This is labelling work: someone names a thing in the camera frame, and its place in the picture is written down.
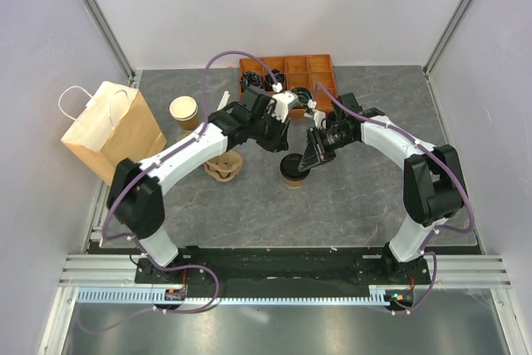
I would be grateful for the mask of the black plastic cup lid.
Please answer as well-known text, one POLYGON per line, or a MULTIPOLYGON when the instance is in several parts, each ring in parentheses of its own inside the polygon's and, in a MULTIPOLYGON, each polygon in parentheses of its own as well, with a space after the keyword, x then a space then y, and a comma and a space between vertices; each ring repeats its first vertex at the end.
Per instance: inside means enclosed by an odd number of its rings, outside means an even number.
POLYGON ((301 171, 298 169, 302 159, 303 155, 299 153, 290 153, 282 158, 279 170, 283 178, 291 181, 305 180, 310 174, 310 171, 301 171))

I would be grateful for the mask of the pulp cardboard cup carrier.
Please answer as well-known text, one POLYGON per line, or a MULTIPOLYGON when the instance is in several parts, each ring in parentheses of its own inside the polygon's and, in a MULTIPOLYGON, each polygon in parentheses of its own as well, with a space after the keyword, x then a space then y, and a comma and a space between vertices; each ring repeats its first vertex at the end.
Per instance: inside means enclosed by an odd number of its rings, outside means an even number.
POLYGON ((241 171, 243 165, 243 156, 232 150, 217 155, 203 164, 205 172, 222 183, 231 181, 241 171))

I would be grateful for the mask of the brown paper coffee cup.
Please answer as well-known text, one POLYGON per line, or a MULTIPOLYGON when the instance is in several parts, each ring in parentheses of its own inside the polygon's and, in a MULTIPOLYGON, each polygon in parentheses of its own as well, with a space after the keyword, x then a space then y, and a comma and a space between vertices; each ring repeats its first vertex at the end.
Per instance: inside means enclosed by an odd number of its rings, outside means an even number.
POLYGON ((283 180, 286 186, 292 189, 301 187, 307 178, 308 178, 308 174, 284 175, 283 176, 283 180))

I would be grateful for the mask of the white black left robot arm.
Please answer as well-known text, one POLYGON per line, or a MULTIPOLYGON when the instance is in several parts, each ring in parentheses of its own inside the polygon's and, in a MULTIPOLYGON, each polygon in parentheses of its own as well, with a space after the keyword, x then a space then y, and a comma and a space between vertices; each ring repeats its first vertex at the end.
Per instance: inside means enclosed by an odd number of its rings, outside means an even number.
POLYGON ((168 149, 138 162, 119 162, 107 198, 108 215, 130 230, 163 282, 175 282, 183 270, 176 258, 179 250, 163 227, 165 194, 196 168, 248 140, 269 152, 287 150, 289 112, 297 101, 291 91, 270 96, 249 88, 168 149))

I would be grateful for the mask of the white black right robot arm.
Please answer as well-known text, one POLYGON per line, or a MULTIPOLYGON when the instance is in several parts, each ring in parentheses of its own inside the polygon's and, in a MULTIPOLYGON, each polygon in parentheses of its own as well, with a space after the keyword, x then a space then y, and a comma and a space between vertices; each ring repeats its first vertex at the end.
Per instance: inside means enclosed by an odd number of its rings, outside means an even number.
POLYGON ((380 151, 402 171, 402 201, 406 217, 397 234, 384 246, 382 277, 400 283, 411 264, 436 234, 465 206, 466 188, 457 151, 451 145, 421 141, 393 123, 377 108, 363 109, 352 93, 333 100, 333 112, 308 102, 307 148, 298 168, 302 172, 325 165, 337 150, 361 142, 380 151))

